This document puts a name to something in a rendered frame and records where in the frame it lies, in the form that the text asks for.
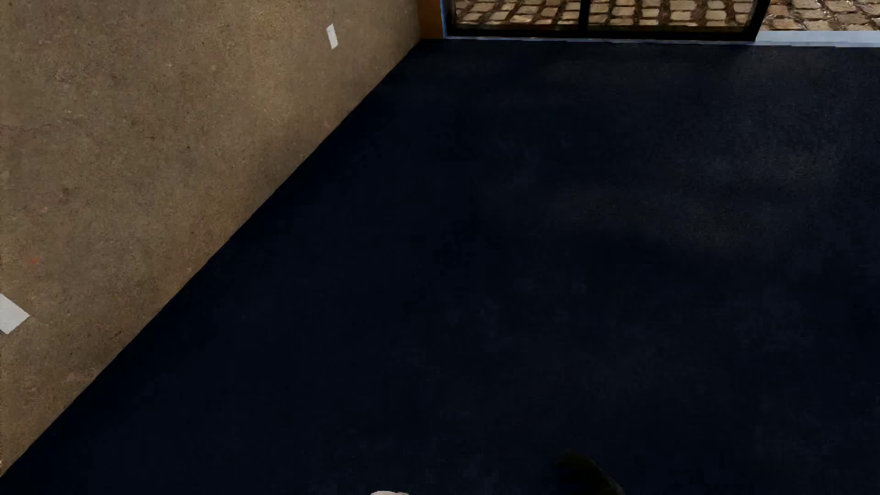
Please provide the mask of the black robot foot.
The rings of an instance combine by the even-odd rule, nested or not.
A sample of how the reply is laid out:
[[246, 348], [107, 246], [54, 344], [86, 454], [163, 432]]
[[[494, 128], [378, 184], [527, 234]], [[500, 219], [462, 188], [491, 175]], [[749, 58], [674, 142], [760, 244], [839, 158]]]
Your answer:
[[558, 495], [626, 495], [589, 456], [566, 453], [557, 464]]

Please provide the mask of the black framed sliding glass door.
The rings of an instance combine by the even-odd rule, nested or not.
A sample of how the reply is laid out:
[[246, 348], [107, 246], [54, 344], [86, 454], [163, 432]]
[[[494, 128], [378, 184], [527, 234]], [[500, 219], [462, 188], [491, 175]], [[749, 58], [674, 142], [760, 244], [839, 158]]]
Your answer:
[[771, 0], [438, 0], [445, 38], [751, 42]]

